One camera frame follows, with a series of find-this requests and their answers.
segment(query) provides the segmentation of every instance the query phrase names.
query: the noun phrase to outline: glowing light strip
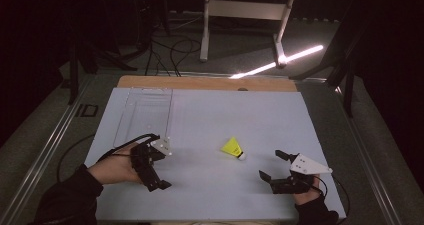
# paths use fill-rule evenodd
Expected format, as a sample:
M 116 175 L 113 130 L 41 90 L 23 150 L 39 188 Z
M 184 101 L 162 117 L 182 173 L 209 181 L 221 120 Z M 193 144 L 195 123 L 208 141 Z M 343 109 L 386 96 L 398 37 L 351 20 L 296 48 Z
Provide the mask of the glowing light strip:
M 316 46 L 316 47 L 307 49 L 305 51 L 302 51 L 300 53 L 296 53 L 296 54 L 294 54 L 294 55 L 292 55 L 290 57 L 285 57 L 285 58 L 279 57 L 278 58 L 278 61 L 279 62 L 285 61 L 287 63 L 289 61 L 293 61 L 295 59 L 304 57 L 304 56 L 309 55 L 309 54 L 312 54 L 314 52 L 318 52 L 318 51 L 322 50 L 323 48 L 324 47 L 322 45 L 319 45 L 319 46 Z M 247 72 L 247 73 L 234 74 L 230 78 L 231 79 L 239 79 L 239 78 L 242 78 L 242 77 L 245 77 L 245 76 L 255 75 L 257 73 L 263 72 L 263 71 L 268 70 L 268 69 L 273 68 L 273 67 L 275 67 L 275 62 L 274 63 L 270 63 L 270 64 L 265 65 L 265 66 L 262 66 L 262 67 L 259 67 L 259 68 L 256 68 L 255 70 L 252 70 L 252 71 Z

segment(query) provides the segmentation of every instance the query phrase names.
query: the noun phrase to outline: person's left hand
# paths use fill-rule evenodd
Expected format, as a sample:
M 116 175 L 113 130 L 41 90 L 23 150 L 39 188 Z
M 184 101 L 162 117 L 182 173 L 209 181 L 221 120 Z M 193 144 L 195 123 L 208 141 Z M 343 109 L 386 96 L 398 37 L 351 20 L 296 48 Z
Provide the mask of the person's left hand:
M 138 143 L 132 143 L 114 154 L 130 155 L 130 150 Z M 87 170 L 101 184 L 113 184 L 120 182 L 143 183 L 137 172 L 131 166 L 129 156 L 109 156 L 89 167 Z

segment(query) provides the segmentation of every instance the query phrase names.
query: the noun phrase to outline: floor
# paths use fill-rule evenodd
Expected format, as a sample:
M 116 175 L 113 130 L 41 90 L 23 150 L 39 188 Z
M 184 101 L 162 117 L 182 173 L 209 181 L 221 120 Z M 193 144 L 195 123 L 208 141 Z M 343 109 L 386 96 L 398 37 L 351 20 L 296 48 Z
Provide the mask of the floor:
M 228 77 L 273 62 L 272 34 L 278 24 L 227 19 L 212 21 L 208 61 L 200 62 L 202 23 L 199 16 L 174 14 L 171 37 L 160 28 L 155 32 L 148 75 Z M 337 27 L 337 23 L 325 21 L 290 21 L 282 42 L 286 55 L 320 44 L 324 49 L 294 60 L 284 69 L 272 68 L 256 76 L 287 78 L 316 66 Z M 133 48 L 121 50 L 127 53 Z M 92 141 L 92 137 L 87 136 L 96 132 L 111 90 L 122 75 L 144 75 L 149 55 L 150 51 L 146 51 L 126 61 L 137 68 L 133 72 L 122 71 L 99 59 L 97 74 L 81 72 L 81 95 L 74 106 L 67 104 L 69 91 L 58 87 L 12 135 L 0 153 L 1 224 L 31 221 L 41 195 L 56 181 L 56 173 L 61 178 L 67 177 L 84 162 Z M 62 70 L 66 77 L 68 64 Z M 324 83 L 329 72 L 331 68 L 296 81 L 296 86 L 305 99 L 325 156 L 343 185 L 338 188 L 339 194 L 345 210 L 350 207 L 344 224 L 422 224 L 424 196 L 361 79 L 355 78 L 353 118 L 350 118 L 343 111 L 340 93 Z M 99 110 L 95 116 L 81 116 L 80 105 L 98 106 Z M 68 148 L 79 141 L 68 153 Z M 99 221 L 99 224 L 115 223 Z

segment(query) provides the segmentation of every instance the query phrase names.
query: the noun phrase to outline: gray carpet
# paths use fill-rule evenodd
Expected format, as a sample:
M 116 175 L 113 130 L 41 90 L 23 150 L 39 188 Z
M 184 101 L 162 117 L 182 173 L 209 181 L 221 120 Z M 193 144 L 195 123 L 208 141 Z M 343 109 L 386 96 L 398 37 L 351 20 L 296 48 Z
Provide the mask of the gray carpet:
M 249 71 L 258 67 L 258 64 L 268 64 L 273 61 L 272 32 L 269 28 L 274 27 L 275 24 L 231 30 L 216 27 L 211 32 L 209 61 L 199 62 L 199 53 L 194 52 L 178 65 L 178 70 L 183 75 L 228 76 Z M 189 36 L 199 41 L 201 28 L 201 24 L 193 23 L 182 29 L 173 30 L 172 34 Z M 301 21 L 291 21 L 283 37 L 285 52 L 290 55 L 298 49 L 309 48 L 316 43 L 326 47 L 336 29 L 337 24 L 333 23 L 306 24 Z M 157 32 L 155 41 L 172 46 L 181 39 L 181 37 L 161 37 L 163 35 L 163 31 Z M 178 49 L 187 51 L 191 44 L 185 42 L 180 45 Z M 157 57 L 153 58 L 149 74 L 154 75 L 158 72 L 160 75 L 167 75 L 166 68 L 171 75 L 174 75 L 174 68 L 169 57 L 170 50 L 158 44 L 154 44 L 153 49 L 160 55 L 163 66 L 158 64 Z M 122 48 L 122 50 L 128 52 L 131 48 Z M 129 65 L 138 68 L 136 72 L 121 71 L 105 61 L 99 61 L 101 68 L 98 74 L 85 77 L 90 82 L 87 83 L 87 88 L 77 105 L 97 105 L 99 112 L 95 117 L 79 117 L 75 116 L 75 113 L 71 114 L 72 120 L 58 143 L 51 161 L 37 186 L 29 192 L 28 201 L 24 201 L 22 210 L 18 210 L 14 224 L 25 224 L 31 221 L 40 196 L 56 181 L 56 168 L 62 154 L 73 143 L 95 133 L 110 92 L 116 86 L 119 77 L 123 74 L 144 74 L 148 55 L 149 53 L 146 52 L 128 62 Z M 174 55 L 175 61 L 178 61 L 184 54 Z M 261 73 L 261 76 L 286 77 L 299 74 L 318 64 L 322 55 L 323 52 L 295 60 L 285 69 L 271 69 Z M 313 77 L 325 78 L 328 72 L 327 69 Z M 340 97 L 334 92 L 334 88 L 329 88 L 325 83 L 317 82 L 317 80 L 298 82 L 297 87 L 304 96 L 328 163 L 349 195 L 351 210 L 344 224 L 422 224 L 423 194 L 414 182 L 361 80 L 359 78 L 355 80 L 353 119 L 348 118 L 344 113 Z M 11 204 L 11 199 L 22 184 L 31 164 L 41 148 L 49 141 L 61 116 L 70 108 L 67 106 L 68 94 L 69 91 L 62 88 L 53 91 L 1 148 L 0 211 L 3 215 L 3 211 L 6 211 Z M 62 178 L 72 174 L 75 168 L 85 160 L 90 143 L 89 138 L 66 156 L 61 166 Z M 376 179 L 382 183 L 375 185 Z M 381 200 L 383 202 L 385 200 L 379 199 L 381 191 L 387 192 L 399 222 L 393 223 L 387 220 L 392 214 L 390 212 L 387 214 L 387 208 L 381 203 Z M 341 187 L 339 187 L 339 194 L 347 208 L 347 197 Z

